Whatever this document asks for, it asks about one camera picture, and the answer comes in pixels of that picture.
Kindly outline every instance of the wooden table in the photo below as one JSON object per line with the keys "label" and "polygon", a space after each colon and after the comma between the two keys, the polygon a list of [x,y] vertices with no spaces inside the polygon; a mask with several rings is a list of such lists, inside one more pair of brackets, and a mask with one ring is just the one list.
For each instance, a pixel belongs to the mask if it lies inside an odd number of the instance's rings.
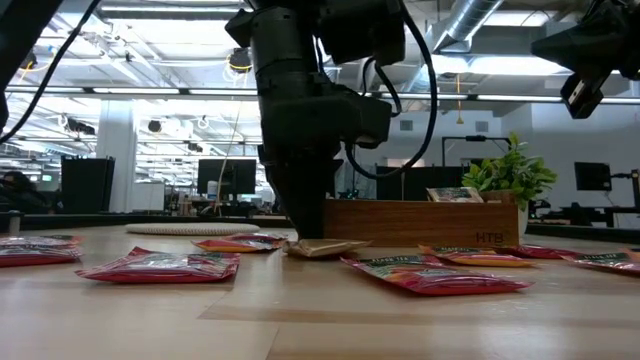
{"label": "wooden table", "polygon": [[[88,237],[83,263],[0,269],[2,360],[640,359],[640,279],[564,261],[477,268],[537,284],[521,293],[446,298],[396,290],[340,262],[279,252],[242,255],[227,283],[112,285],[73,270],[136,245],[194,252],[192,238],[129,235],[122,227],[54,233]],[[623,246],[529,242],[593,252]]]}

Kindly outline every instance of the potted plant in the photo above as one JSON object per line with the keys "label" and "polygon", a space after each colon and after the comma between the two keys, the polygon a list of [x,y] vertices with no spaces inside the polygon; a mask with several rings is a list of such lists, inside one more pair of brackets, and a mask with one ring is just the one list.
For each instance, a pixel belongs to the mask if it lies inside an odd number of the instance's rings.
{"label": "potted plant", "polygon": [[478,189],[479,192],[508,191],[513,194],[518,205],[518,225],[520,237],[527,228],[529,200],[551,189],[557,175],[544,166],[541,157],[526,157],[522,151],[527,144],[521,143],[515,133],[509,135],[511,147],[499,159],[485,159],[480,166],[471,165],[463,176],[464,186]]}

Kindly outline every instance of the wooden crate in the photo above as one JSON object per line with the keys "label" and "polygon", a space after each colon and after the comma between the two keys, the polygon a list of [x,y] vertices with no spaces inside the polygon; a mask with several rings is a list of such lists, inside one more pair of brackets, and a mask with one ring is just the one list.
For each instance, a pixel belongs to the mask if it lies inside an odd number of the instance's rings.
{"label": "wooden crate", "polygon": [[519,244],[515,204],[328,199],[324,217],[325,238],[373,241],[371,246]]}

